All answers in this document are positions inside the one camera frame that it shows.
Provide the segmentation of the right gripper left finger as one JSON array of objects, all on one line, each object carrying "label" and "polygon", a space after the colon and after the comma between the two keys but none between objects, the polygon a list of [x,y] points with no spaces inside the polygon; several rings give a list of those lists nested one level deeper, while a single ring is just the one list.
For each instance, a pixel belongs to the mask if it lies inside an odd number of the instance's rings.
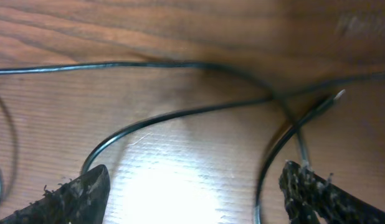
[{"label": "right gripper left finger", "polygon": [[102,224],[110,193],[110,176],[98,165],[43,198],[16,210],[0,224]]}]

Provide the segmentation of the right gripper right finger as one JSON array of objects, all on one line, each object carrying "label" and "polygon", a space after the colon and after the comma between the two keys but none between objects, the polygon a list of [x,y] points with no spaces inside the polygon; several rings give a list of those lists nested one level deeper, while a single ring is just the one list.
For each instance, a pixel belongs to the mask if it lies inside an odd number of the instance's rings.
[{"label": "right gripper right finger", "polygon": [[288,161],[279,178],[290,223],[381,224],[385,212]]}]

